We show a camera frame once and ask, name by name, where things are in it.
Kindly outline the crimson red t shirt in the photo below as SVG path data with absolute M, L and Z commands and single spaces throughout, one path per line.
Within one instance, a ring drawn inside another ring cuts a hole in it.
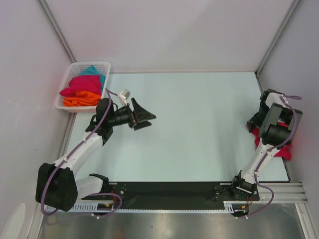
M 255 143 L 255 149 L 257 149 L 257 147 L 259 146 L 259 143 L 260 143 L 260 137 L 259 137 L 260 129 L 250 122 L 246 123 L 246 127 L 247 127 L 248 131 L 251 134 L 253 134 L 253 136 L 255 137 L 254 143 Z M 292 148 L 292 146 L 293 146 L 292 143 L 290 143 L 289 145 L 285 145 L 282 149 L 280 149 L 280 151 L 278 153 L 276 153 L 275 157 L 282 157 L 285 160 L 290 161 L 292 159 L 292 155 L 290 152 L 290 149 Z

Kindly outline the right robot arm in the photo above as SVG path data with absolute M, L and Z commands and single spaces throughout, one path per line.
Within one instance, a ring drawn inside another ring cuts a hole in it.
M 247 121 L 249 132 L 259 130 L 259 144 L 249 163 L 232 180 L 230 195 L 236 201 L 258 194 L 260 174 L 277 153 L 292 143 L 303 112 L 293 108 L 289 99 L 301 100 L 302 97 L 272 89 L 264 91 L 259 111 Z

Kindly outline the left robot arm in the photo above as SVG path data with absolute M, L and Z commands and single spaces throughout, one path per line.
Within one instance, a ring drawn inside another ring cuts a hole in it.
M 156 115 L 141 107 L 134 98 L 130 104 L 126 103 L 116 109 L 110 98 L 101 99 L 82 140 L 54 163 L 43 163 L 40 166 L 35 191 L 36 202 L 42 209 L 50 206 L 67 212 L 79 199 L 115 198 L 116 194 L 111 192 L 107 177 L 93 173 L 77 180 L 77 173 L 90 156 L 106 144 L 114 127 L 126 124 L 133 130 L 139 130 L 151 126 L 151 121 L 156 118 Z

